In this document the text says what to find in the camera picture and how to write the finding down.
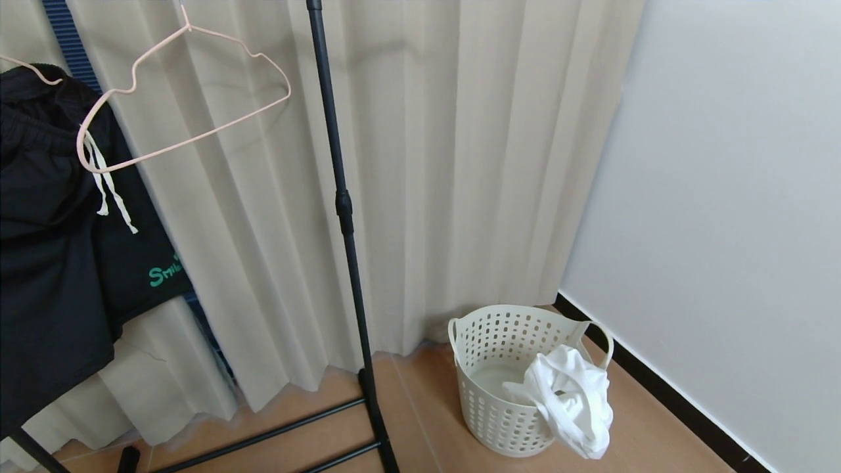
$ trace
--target black metal clothes rack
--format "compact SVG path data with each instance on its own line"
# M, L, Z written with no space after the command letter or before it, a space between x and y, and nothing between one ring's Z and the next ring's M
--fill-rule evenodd
M330 142L330 154L333 161L333 174L336 179L336 213L339 215L341 234L345 240L345 254L347 256L347 267L351 278L351 290L353 293L353 306L356 311L359 339L362 345L362 361L364 368L359 371L358 379L362 387L362 396L338 406L333 406L324 411L317 412L297 421L275 427L267 432L259 433L234 444L226 445L206 454L201 454L189 460L184 460L151 473L174 473L175 471L186 470L191 466L219 458L222 455L236 452L253 444L262 442L269 438L289 432L298 427L329 417L338 412L364 404L368 410L368 418L374 432L374 440L358 447L345 454L337 455L316 466L312 466L299 473L319 473L332 466L339 465L345 461L356 458L361 454L376 449L379 452L380 460L386 473L399 473L397 459L391 448L389 434L385 429L383 414L377 402L376 386L373 378L373 364L371 361L371 346L368 341L368 324L365 320L365 308L362 303L362 285L359 279L359 262L357 261L356 244L353 240L353 219L351 195L347 191L345 183L344 165L341 160L341 147L339 144L339 126L336 120L336 103L333 99L333 86L330 78L330 63L327 58L327 43L324 32L324 20L321 16L321 0L306 0L309 10L309 24L312 29L313 44L315 46L315 63L318 68L319 85L321 88L321 99L324 103L324 115L327 124L327 138ZM11 433L9 437L14 440L26 453L41 463L50 473L70 473L50 452L46 451L38 442L30 437L22 428ZM140 451L134 447L127 447L123 450L120 458L118 473L135 473L137 463L140 460Z

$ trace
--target perforated basket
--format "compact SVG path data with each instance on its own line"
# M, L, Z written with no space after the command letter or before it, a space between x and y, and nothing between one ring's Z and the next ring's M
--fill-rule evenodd
M487 306L450 321L462 414L479 442L518 458L539 454L552 444L552 432L537 408L506 401L502 383L523 382L537 354L548 354L560 344L577 348L592 363L581 342L591 323L525 306ZM603 369L613 354L610 336L608 340Z

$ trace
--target black baseboard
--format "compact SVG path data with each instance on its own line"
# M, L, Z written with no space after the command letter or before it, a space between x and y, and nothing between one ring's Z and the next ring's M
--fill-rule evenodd
M586 321L587 317L567 298L558 294L553 306L564 316L577 321ZM590 337L603 350L607 350L604 333L597 327L587 330ZM731 468L738 473L769 473L755 458L751 457L729 435L724 433L713 421L689 403L678 391L657 376L648 366L632 355L620 343L614 343L613 360L628 372L639 384L648 390L660 403L669 409L698 438L716 452Z

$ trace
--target terracotta floor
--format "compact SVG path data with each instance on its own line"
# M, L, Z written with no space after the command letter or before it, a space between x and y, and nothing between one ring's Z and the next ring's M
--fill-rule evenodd
M592 343L589 346L598 357L599 349ZM583 460L559 444L520 460L486 449L462 420L448 346L424 344L408 358L380 353L374 365L380 403L403 473L732 471L616 364L609 368L615 420L611 446L602 460ZM147 472L359 395L355 376L332 369L317 393L289 387L257 414L242 407L230 423L197 419L176 438L154 448L129 436L96 452L71 442L57 456L74 473L114 473L122 447L134 444L142 452L139 472ZM186 471L294 472L371 439L364 407L353 407ZM383 469L373 451L329 471L377 473Z

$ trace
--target hanger hook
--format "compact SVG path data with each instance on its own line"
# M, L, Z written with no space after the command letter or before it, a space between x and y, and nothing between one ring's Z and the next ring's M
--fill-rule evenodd
M193 32L193 24L190 23L190 18L187 16L187 9L184 7L184 0L178 0L178 4L181 5L181 14L184 15L184 23L187 26L187 31Z

